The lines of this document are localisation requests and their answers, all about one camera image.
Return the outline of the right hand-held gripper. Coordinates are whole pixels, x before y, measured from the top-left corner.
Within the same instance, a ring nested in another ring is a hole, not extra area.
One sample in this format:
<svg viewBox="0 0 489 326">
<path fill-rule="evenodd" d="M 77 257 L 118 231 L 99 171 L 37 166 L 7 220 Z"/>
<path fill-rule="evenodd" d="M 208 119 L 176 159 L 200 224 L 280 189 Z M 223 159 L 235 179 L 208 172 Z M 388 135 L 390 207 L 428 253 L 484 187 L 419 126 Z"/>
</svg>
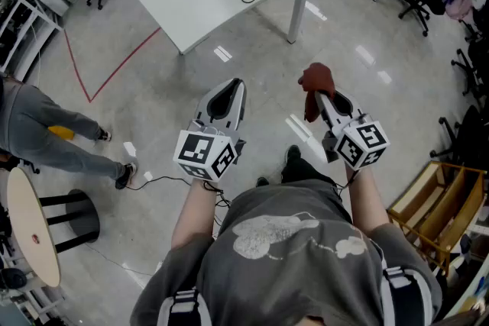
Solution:
<svg viewBox="0 0 489 326">
<path fill-rule="evenodd" d="M 376 163 L 390 146 L 379 121 L 364 114 L 356 98 L 337 89 L 333 98 L 315 92 L 323 121 L 329 126 L 322 146 L 329 163 L 341 158 L 353 171 Z"/>
</svg>

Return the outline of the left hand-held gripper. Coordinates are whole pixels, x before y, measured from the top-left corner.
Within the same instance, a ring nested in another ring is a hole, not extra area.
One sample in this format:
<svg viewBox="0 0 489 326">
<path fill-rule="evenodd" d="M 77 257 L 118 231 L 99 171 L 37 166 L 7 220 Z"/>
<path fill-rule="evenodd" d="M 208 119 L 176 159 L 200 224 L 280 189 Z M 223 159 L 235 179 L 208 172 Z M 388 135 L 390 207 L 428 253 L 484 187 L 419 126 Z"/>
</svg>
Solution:
<svg viewBox="0 0 489 326">
<path fill-rule="evenodd" d="M 246 98 L 242 79 L 223 82 L 202 97 L 196 120 L 180 132 L 173 155 L 173 161 L 186 175 L 219 182 L 237 163 L 246 144 L 236 131 L 245 115 Z"/>
</svg>

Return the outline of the red wiping cloth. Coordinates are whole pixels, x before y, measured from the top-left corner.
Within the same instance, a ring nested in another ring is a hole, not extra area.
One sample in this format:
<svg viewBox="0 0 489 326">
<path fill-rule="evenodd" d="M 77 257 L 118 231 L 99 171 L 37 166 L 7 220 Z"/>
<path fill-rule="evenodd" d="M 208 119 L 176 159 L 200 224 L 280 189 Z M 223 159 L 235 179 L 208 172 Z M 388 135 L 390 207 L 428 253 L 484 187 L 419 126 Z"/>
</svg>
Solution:
<svg viewBox="0 0 489 326">
<path fill-rule="evenodd" d="M 335 83 L 330 68 L 322 63 L 311 63 L 303 71 L 298 83 L 306 92 L 304 118 L 313 123 L 319 116 L 319 106 L 316 102 L 315 93 L 321 92 L 329 98 L 335 97 Z"/>
</svg>

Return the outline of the person's right forearm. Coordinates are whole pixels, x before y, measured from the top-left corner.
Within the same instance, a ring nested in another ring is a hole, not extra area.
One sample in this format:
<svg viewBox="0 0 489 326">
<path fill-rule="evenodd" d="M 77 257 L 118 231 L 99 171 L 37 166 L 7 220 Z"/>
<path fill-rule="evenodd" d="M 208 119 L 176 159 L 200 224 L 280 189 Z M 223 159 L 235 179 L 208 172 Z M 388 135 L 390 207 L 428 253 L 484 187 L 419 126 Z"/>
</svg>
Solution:
<svg viewBox="0 0 489 326">
<path fill-rule="evenodd" d="M 353 224 L 370 237 L 376 228 L 390 223 L 374 175 L 369 168 L 354 173 L 349 166 L 345 166 L 345 171 Z"/>
</svg>

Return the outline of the person's left forearm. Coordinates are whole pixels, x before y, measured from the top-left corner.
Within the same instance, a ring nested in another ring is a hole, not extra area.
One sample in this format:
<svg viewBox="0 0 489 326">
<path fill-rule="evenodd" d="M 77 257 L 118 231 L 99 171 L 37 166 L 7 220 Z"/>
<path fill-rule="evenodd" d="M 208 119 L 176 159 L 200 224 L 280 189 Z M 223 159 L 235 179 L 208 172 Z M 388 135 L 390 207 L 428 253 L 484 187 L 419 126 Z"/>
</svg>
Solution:
<svg viewBox="0 0 489 326">
<path fill-rule="evenodd" d="M 195 236 L 211 237 L 214 227 L 216 193 L 194 179 L 171 238 L 171 249 L 188 244 Z"/>
</svg>

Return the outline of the person's black right shoe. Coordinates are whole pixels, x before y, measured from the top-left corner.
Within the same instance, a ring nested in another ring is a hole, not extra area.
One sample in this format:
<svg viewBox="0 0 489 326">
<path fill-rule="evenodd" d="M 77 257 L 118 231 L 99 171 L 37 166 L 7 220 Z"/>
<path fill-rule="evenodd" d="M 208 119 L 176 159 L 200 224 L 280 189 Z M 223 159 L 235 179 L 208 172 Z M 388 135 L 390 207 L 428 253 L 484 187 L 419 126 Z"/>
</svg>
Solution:
<svg viewBox="0 0 489 326">
<path fill-rule="evenodd" d="M 286 152 L 286 165 L 290 165 L 301 158 L 301 151 L 297 145 L 292 145 Z"/>
</svg>

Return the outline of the person's black trousers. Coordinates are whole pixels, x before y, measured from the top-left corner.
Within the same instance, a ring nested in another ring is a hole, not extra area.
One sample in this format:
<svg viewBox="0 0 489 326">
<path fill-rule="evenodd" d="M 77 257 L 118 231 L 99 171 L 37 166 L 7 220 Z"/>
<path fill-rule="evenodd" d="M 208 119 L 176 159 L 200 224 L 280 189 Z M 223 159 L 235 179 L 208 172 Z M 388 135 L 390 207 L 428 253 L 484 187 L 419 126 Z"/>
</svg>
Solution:
<svg viewBox="0 0 489 326">
<path fill-rule="evenodd" d="M 295 182 L 308 186 L 336 187 L 335 182 L 331 178 L 321 174 L 303 158 L 288 160 L 281 172 L 282 184 Z"/>
</svg>

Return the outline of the red floor tape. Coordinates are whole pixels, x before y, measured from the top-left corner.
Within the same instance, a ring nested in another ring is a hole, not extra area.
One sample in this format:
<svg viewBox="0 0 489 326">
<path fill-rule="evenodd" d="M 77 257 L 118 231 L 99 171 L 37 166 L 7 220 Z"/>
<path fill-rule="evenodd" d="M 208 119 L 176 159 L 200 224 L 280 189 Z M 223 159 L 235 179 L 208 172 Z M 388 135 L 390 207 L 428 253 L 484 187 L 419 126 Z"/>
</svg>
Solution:
<svg viewBox="0 0 489 326">
<path fill-rule="evenodd" d="M 75 73 L 76 79 L 79 83 L 80 88 L 83 91 L 83 94 L 87 100 L 88 103 L 91 103 L 98 95 L 99 93 L 107 86 L 107 84 L 112 80 L 112 78 L 123 68 L 123 66 L 140 50 L 144 47 L 146 43 L 148 43 L 155 35 L 160 33 L 162 29 L 159 27 L 155 29 L 151 34 L 149 34 L 143 41 L 141 41 L 123 60 L 122 62 L 110 73 L 110 75 L 103 81 L 103 83 L 98 87 L 98 89 L 90 95 L 88 93 L 88 90 L 86 89 L 86 86 L 83 82 L 83 79 L 81 78 L 81 75 L 78 70 L 78 66 L 76 64 L 76 58 L 73 55 L 73 50 L 70 44 L 70 39 L 68 37 L 68 34 L 66 31 L 63 32 L 65 41 L 66 41 L 66 46 L 68 50 L 68 54 L 70 55 L 70 60 L 73 65 L 73 71 Z"/>
</svg>

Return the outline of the wooden crate shelf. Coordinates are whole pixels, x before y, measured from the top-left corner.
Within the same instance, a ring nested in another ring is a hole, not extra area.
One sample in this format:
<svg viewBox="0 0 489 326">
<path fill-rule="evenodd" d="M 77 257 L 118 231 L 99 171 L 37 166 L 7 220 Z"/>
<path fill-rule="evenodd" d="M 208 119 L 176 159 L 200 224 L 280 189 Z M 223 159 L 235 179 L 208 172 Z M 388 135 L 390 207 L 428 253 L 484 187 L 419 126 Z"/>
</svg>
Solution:
<svg viewBox="0 0 489 326">
<path fill-rule="evenodd" d="M 483 204 L 486 174 L 432 161 L 387 209 L 421 257 L 446 276 L 452 250 Z"/>
</svg>

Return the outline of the pink bag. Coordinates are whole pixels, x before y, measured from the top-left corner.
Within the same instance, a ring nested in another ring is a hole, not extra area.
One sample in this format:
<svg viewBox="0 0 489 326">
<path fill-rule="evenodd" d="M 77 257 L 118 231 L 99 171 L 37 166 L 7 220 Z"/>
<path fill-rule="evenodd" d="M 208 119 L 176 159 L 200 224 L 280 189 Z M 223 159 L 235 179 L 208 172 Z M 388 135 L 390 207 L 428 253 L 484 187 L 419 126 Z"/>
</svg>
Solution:
<svg viewBox="0 0 489 326">
<path fill-rule="evenodd" d="M 473 8 L 473 0 L 448 0 L 445 13 L 452 19 L 460 21 L 467 17 Z"/>
</svg>

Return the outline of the yellow object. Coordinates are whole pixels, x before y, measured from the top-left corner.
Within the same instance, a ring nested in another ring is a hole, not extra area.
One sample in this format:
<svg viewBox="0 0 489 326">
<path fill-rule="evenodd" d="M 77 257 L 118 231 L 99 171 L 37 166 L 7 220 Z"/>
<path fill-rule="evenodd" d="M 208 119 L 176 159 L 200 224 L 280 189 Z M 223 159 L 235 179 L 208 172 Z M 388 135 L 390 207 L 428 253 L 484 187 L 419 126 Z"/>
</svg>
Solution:
<svg viewBox="0 0 489 326">
<path fill-rule="evenodd" d="M 64 140 L 72 140 L 75 135 L 73 131 L 62 126 L 51 126 L 48 130 Z"/>
</svg>

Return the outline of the person's grey t-shirt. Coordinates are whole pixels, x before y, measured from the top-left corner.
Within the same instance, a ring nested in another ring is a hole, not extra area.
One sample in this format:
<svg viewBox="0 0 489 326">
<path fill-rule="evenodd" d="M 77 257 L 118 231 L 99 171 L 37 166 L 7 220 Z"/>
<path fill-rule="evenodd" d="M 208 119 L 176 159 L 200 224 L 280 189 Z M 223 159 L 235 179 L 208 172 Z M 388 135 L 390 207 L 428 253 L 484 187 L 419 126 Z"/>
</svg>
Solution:
<svg viewBox="0 0 489 326">
<path fill-rule="evenodd" d="M 384 267 L 406 267 L 426 281 L 432 310 L 442 291 L 401 230 L 356 228 L 331 184 L 308 179 L 239 195 L 217 237 L 194 234 L 167 254 L 141 293 L 130 326 L 157 326 L 180 289 L 196 289 L 212 326 L 383 326 Z"/>
</svg>

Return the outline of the round wooden side table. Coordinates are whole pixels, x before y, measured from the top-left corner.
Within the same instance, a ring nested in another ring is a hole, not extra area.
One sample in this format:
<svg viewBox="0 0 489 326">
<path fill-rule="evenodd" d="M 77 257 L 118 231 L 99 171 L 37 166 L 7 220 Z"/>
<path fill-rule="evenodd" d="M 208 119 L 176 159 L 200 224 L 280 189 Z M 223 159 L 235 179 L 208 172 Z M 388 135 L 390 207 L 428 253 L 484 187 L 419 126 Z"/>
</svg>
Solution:
<svg viewBox="0 0 489 326">
<path fill-rule="evenodd" d="M 60 253 L 99 238 L 96 207 L 79 189 L 40 198 L 24 170 L 15 167 L 8 175 L 7 204 L 20 251 L 37 277 L 49 287 L 56 288 L 61 282 Z M 67 223 L 76 236 L 56 244 L 50 227 L 62 223 Z"/>
</svg>

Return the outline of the white shelving rack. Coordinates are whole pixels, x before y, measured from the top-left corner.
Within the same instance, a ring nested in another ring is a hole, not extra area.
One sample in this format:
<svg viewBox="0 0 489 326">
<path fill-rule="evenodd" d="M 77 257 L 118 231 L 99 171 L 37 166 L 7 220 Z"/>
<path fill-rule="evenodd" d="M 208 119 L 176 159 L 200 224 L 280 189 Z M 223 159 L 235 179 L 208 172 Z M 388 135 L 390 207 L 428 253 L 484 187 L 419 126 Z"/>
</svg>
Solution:
<svg viewBox="0 0 489 326">
<path fill-rule="evenodd" d="M 62 30 L 39 0 L 0 0 L 0 73 L 24 80 L 51 35 Z"/>
</svg>

